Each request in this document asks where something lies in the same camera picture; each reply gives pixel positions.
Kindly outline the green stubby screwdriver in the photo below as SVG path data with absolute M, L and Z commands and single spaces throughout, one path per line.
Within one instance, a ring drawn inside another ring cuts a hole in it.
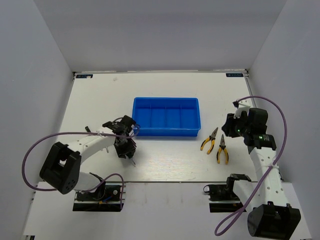
M 131 161 L 131 163 L 132 163 L 132 165 L 134 166 L 134 167 L 136 167 L 137 165 L 136 165 L 136 161 L 135 161 L 135 158 L 134 157 L 131 157 L 130 158 L 130 161 Z

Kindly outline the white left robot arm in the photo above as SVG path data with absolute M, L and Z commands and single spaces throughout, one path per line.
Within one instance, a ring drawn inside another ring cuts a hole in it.
M 121 159 L 132 159 L 136 152 L 133 140 L 136 121 L 124 115 L 119 121 L 108 121 L 95 132 L 70 143 L 56 142 L 50 149 L 39 176 L 65 195 L 72 190 L 88 192 L 94 199 L 105 196 L 104 180 L 91 173 L 81 172 L 81 165 L 97 152 L 114 147 Z

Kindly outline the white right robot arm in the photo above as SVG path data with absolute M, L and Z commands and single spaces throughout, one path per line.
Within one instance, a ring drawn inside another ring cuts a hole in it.
M 239 106 L 229 113 L 222 130 L 227 137 L 243 137 L 258 183 L 236 175 L 225 188 L 226 195 L 240 199 L 248 212 L 247 228 L 252 237 L 288 240 L 301 220 L 300 210 L 291 207 L 280 178 L 276 142 L 267 134 L 268 113 L 264 109 Z

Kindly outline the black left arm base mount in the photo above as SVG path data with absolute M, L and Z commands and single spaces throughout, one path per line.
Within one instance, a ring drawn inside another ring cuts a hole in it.
M 95 192 L 76 192 L 73 212 L 120 212 L 125 203 L 126 186 L 104 183 Z

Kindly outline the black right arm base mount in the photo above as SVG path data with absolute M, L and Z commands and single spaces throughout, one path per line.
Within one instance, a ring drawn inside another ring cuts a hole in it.
M 203 193 L 209 197 L 211 213 L 234 213 L 243 207 L 240 199 L 226 187 L 226 184 L 207 184 L 203 187 Z

